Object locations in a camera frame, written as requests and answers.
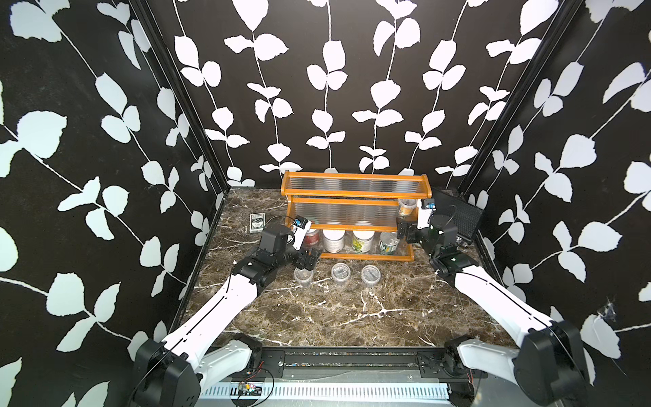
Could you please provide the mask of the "clear seed jar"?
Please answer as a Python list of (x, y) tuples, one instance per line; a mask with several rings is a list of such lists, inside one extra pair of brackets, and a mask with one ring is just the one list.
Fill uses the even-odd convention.
[(296, 283), (301, 287), (308, 288), (313, 283), (314, 272), (307, 269), (296, 268), (293, 276)]
[(400, 198), (398, 200), (398, 216), (401, 218), (410, 217), (417, 208), (417, 199)]
[(381, 281), (381, 271), (377, 266), (373, 265), (364, 266), (360, 272), (360, 276), (362, 282), (368, 288), (376, 286)]
[(337, 263), (332, 266), (332, 280), (338, 285), (346, 284), (351, 278), (351, 269), (345, 263)]

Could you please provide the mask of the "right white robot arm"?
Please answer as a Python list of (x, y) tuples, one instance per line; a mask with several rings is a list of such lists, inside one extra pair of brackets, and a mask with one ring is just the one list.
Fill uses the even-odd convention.
[(587, 405), (589, 371), (579, 330), (535, 310), (459, 250), (456, 217), (469, 209), (467, 203), (438, 208), (434, 199), (425, 198), (414, 204), (416, 220), (398, 216), (398, 239), (420, 244), (435, 273), (479, 305), (515, 342), (505, 348), (460, 338), (448, 345), (452, 365), (513, 383), (539, 406), (557, 401)]

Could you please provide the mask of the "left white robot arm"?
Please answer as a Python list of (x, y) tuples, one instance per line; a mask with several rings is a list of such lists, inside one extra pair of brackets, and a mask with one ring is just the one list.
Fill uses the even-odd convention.
[(305, 249), (310, 220), (296, 216), (291, 224), (264, 227), (257, 247), (232, 266), (215, 294), (199, 311), (161, 341), (146, 341), (136, 352), (132, 392), (127, 403), (139, 406), (193, 406), (203, 391), (259, 359), (259, 343), (239, 336), (210, 349), (225, 328), (259, 298), (290, 265), (312, 271), (318, 249)]

